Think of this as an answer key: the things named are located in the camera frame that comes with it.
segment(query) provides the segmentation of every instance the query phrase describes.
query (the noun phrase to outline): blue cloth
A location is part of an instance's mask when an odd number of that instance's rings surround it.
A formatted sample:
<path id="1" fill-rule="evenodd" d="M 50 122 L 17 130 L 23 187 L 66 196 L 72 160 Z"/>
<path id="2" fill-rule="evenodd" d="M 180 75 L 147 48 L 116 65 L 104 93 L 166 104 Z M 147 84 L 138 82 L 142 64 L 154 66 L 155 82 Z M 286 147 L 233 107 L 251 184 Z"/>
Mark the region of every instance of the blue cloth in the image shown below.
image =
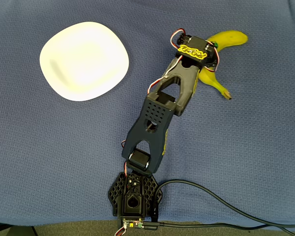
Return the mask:
<path id="1" fill-rule="evenodd" d="M 85 21 L 116 33 L 130 67 L 108 93 L 73 102 L 49 86 L 39 54 Z M 199 82 L 155 178 L 190 180 L 256 217 L 295 223 L 295 0 L 0 0 L 0 222 L 115 219 L 107 194 L 123 168 L 120 142 L 180 27 L 202 38 L 239 30 L 249 41 L 220 53 L 217 79 L 233 100 Z M 259 225 L 196 188 L 163 192 L 160 220 Z"/>

